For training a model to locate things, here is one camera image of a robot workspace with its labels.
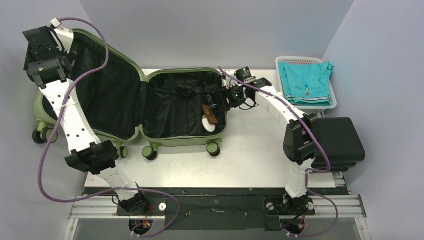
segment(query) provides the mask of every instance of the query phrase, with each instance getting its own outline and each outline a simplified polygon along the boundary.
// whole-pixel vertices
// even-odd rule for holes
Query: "table surface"
[[[143,71],[148,75],[155,70]],[[251,73],[268,79],[278,89],[276,70]],[[263,107],[232,109],[218,157],[209,156],[205,145],[159,147],[157,159],[149,161],[142,156],[149,143],[140,135],[125,144],[128,158],[116,164],[143,188],[284,188],[290,162],[283,152],[285,131],[286,126]],[[331,173],[313,173],[309,178],[311,188],[336,187]],[[109,185],[89,173],[85,187]]]

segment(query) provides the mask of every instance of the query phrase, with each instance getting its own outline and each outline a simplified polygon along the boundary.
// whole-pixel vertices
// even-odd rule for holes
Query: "gray wall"
[[[22,31],[46,26],[54,16],[87,18],[77,0],[7,0],[0,7],[0,239],[57,240],[71,204],[45,199],[37,170],[43,145],[33,143],[37,87],[22,70],[28,43]],[[64,137],[52,145],[44,168],[48,193],[69,199],[81,194],[84,175],[69,168]]]
[[[424,1],[356,0],[324,55],[366,150],[346,173],[374,240],[423,239]]]
[[[108,42],[143,68],[274,69],[321,58],[353,0],[80,0]]]

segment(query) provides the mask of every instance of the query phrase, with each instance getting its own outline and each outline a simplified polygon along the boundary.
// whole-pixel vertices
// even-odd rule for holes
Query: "white basket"
[[[275,65],[277,68],[277,76],[278,76],[278,86],[281,92],[283,92],[283,79],[280,76],[279,62],[287,62],[291,64],[322,64],[323,61],[314,57],[306,57],[306,56],[279,56],[275,59]],[[297,109],[302,110],[307,114],[318,114],[324,112],[327,109],[333,109],[337,106],[336,96],[334,95],[333,87],[331,82],[329,84],[330,87],[330,96],[331,103],[329,106],[301,106],[296,105]]]

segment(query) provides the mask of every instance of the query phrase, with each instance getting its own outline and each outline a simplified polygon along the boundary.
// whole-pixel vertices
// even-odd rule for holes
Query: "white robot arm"
[[[283,94],[281,92],[277,92],[273,86],[264,86],[260,89],[271,93],[276,97],[283,96]],[[274,97],[270,97],[262,92],[256,92],[255,94],[256,103],[268,110],[268,112],[277,118],[277,120],[284,126],[289,125],[291,121],[298,120],[296,116],[288,110],[288,108],[291,108],[298,116],[305,115],[303,111],[295,108],[286,99],[284,99],[284,97],[281,99],[287,103],[287,106],[276,100]],[[313,161],[314,160],[312,158],[309,158],[301,165],[297,162],[290,161],[288,181],[285,185],[285,191],[290,195],[290,197],[299,198],[307,193],[305,174],[309,174],[306,172],[306,169],[311,168]]]
[[[252,99],[256,104],[264,107],[271,113],[271,115],[282,125],[286,126],[283,148],[284,153],[290,160],[290,169],[285,190],[292,199],[306,195],[307,187],[305,175],[309,174],[307,169],[311,169],[312,163],[314,162],[313,157],[316,146],[313,141],[308,138],[308,135],[302,129],[294,113],[300,117],[306,118],[306,122],[308,123],[316,120],[317,116],[306,115],[305,112],[294,107],[284,99],[283,94],[278,92],[268,80],[265,78],[256,79],[256,77],[252,76],[248,67],[237,70],[235,72],[235,77],[237,80],[268,92],[273,96],[242,85],[229,84],[220,90],[225,110],[229,111],[231,108],[236,108],[243,104],[246,99]],[[275,97],[280,97],[285,104]]]
[[[29,42],[25,70],[47,98],[54,112],[59,116],[65,94],[73,81],[69,79],[72,66],[68,53],[74,41],[74,33],[60,27],[56,18],[51,26],[44,26],[23,32]],[[65,105],[61,126],[66,135],[70,156],[66,163],[81,172],[91,172],[104,179],[112,188],[136,189],[116,165],[117,151],[111,141],[101,142],[90,127],[81,108],[74,88]],[[145,197],[135,190],[116,190],[119,203],[127,212],[137,212],[145,205]]]

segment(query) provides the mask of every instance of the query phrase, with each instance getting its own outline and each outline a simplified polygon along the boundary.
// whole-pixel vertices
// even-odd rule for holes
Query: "open suitcase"
[[[73,65],[70,78],[101,66],[105,48],[101,39],[88,31],[74,29],[69,53]],[[223,87],[221,74],[213,68],[166,69],[145,76],[131,59],[109,47],[109,62],[103,70],[87,76],[76,87],[86,118],[102,139],[115,142],[122,158],[128,156],[124,143],[141,135],[150,146],[142,155],[154,160],[158,147],[207,145],[211,156],[220,153],[222,135],[227,128],[227,113],[218,106],[218,125],[214,132],[203,127],[202,105],[206,95],[219,102]],[[39,92],[34,104],[38,128],[32,138],[44,143],[51,134],[57,116],[48,100]]]

